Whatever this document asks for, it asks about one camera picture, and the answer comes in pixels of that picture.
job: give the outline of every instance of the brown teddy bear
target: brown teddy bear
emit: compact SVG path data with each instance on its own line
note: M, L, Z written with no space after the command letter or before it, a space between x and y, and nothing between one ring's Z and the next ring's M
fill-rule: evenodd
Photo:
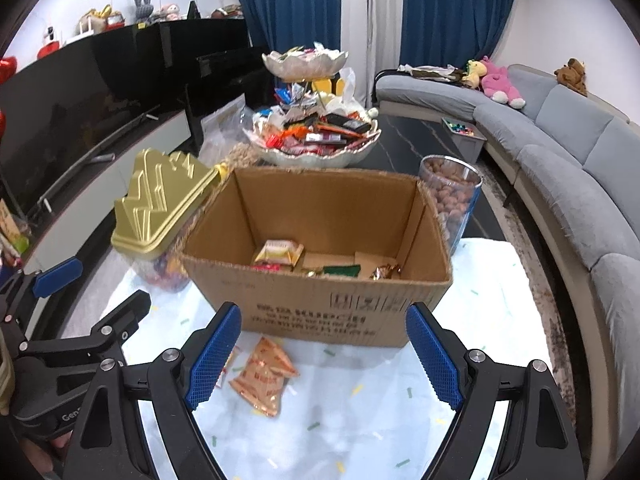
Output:
M572 57L565 66L556 70L554 74L561 85L587 97L587 87L584 84L584 65L580 61Z

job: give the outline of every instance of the container of nuts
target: container of nuts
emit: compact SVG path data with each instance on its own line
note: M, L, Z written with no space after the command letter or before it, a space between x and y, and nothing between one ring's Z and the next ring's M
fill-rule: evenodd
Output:
M450 254L456 251L482 187L482 176L452 156L429 155L420 163L420 179L436 203Z

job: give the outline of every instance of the white sheer curtain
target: white sheer curtain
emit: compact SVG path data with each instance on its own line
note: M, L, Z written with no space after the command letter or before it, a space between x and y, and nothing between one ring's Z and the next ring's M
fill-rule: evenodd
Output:
M373 79L400 59L403 0L342 0L341 47L356 74L356 98L370 102Z

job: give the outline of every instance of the gray bunny plush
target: gray bunny plush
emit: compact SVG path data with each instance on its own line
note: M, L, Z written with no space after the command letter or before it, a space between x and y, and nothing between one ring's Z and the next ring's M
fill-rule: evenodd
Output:
M154 12L154 6L151 0L133 0L136 4L136 23L145 23L149 16Z

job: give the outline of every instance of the cardboard box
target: cardboard box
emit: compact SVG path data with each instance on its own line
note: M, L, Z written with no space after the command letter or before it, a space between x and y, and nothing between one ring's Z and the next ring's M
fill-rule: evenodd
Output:
M358 278L250 268L269 239L305 245L306 266L360 263ZM402 347L414 301L433 310L449 288L449 253L418 179L364 170L234 171L186 241L184 267L210 304L233 301L242 328L331 344ZM391 280L369 279L387 262Z

